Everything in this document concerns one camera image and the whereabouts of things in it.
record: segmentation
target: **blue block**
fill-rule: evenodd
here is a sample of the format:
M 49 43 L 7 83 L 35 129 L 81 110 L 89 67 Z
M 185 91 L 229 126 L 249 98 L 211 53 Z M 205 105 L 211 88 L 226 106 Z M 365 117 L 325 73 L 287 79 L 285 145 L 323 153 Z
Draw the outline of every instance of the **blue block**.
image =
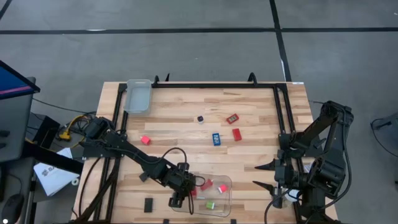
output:
M 213 134 L 213 144 L 214 144 L 214 146 L 221 145 L 220 134 L 218 134 L 218 133 Z

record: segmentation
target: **wooden tabletop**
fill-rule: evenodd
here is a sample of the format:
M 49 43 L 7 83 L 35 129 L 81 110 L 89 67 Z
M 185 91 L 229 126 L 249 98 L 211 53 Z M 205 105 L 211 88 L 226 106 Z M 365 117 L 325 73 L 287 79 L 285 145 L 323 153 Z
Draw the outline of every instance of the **wooden tabletop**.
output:
M 118 85 L 118 82 L 104 83 L 97 116 L 112 120 Z M 305 87 L 303 83 L 287 83 L 287 86 L 295 127 L 297 131 L 302 131 L 313 121 Z M 125 94 L 117 127 L 121 125 L 124 99 Z M 285 126 L 289 127 L 283 99 L 280 93 Z M 239 120 L 228 124 L 226 118 L 235 113 L 239 115 Z M 198 124 L 197 116 L 203 116 L 205 122 Z M 239 128 L 241 141 L 234 141 L 234 128 Z M 275 184 L 273 171 L 254 169 L 276 158 L 279 148 L 279 123 L 272 89 L 154 88 L 150 114 L 129 116 L 126 129 L 129 142 L 150 155 L 160 157 L 166 150 L 178 146 L 187 153 L 190 172 L 229 176 L 233 182 L 231 213 L 222 218 L 173 211 L 168 206 L 172 191 L 150 179 L 141 182 L 140 165 L 124 157 L 114 201 L 113 223 L 162 223 L 165 218 L 170 223 L 230 223 L 231 219 L 237 219 L 238 223 L 264 223 L 264 210 L 271 196 L 252 181 Z M 213 133 L 220 134 L 221 146 L 213 145 Z M 141 143 L 140 137 L 143 135 L 152 139 L 150 146 Z M 182 161 L 183 156 L 175 151 L 165 158 L 176 164 Z M 85 162 L 82 180 L 94 161 L 88 159 Z M 103 161 L 101 159 L 97 163 L 88 179 L 83 210 L 98 191 Z M 75 211 L 78 211 L 82 183 L 78 189 Z M 152 213 L 144 213 L 144 199 L 147 197 L 154 199 Z M 105 216 L 107 200 L 108 195 L 103 201 L 101 218 Z M 337 219 L 334 206 L 328 208 L 326 213 Z M 283 209 L 271 207 L 267 220 L 268 223 L 295 223 L 293 206 Z

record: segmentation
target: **clear plastic container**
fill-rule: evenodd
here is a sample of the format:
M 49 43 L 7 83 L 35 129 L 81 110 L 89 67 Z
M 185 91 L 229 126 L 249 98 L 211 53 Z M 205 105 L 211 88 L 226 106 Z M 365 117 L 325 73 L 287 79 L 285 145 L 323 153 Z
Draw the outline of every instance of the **clear plastic container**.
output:
M 193 212 L 201 215 L 227 217 L 231 213 L 232 180 L 225 175 L 195 175 L 199 177 L 197 177 L 197 195 L 193 196 Z M 200 177 L 203 177 L 205 181 L 211 180 L 212 185 L 202 190 L 200 185 L 204 183 Z M 173 210 L 176 212 L 189 212 L 188 202 L 189 199 L 187 197 L 183 201 L 181 208 L 173 208 Z
M 131 115 L 146 115 L 150 112 L 152 83 L 150 80 L 127 81 L 127 96 L 124 110 Z

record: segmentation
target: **table leg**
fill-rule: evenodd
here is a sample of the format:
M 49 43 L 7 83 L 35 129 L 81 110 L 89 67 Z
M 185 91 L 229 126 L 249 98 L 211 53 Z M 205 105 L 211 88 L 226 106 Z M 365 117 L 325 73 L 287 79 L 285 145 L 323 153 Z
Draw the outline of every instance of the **table leg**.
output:
M 81 174 L 83 164 L 81 162 L 58 155 L 55 152 L 41 148 L 36 144 L 25 142 L 22 157 L 33 157 L 44 164 L 69 171 L 75 174 Z

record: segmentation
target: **gray concrete floor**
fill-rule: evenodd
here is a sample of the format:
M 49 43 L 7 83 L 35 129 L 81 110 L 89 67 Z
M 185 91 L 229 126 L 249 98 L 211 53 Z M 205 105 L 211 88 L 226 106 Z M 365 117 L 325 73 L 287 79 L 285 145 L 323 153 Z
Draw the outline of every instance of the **gray concrete floor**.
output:
M 0 7 L 6 0 L 0 0 Z M 282 27 L 398 27 L 398 3 L 278 0 Z M 272 27 L 267 0 L 13 0 L 0 30 Z M 347 141 L 353 184 L 337 203 L 346 223 L 397 223 L 397 158 L 374 140 L 369 123 L 398 111 L 398 32 L 283 34 L 292 79 L 311 100 L 351 106 Z M 35 76 L 36 98 L 95 110 L 105 81 L 161 79 L 284 80 L 275 34 L 0 35 L 0 59 Z M 312 105 L 314 117 L 319 106 Z M 66 123 L 76 114 L 36 102 L 35 113 Z M 389 144 L 395 150 L 397 144 Z M 76 188 L 38 203 L 36 223 L 69 220 Z

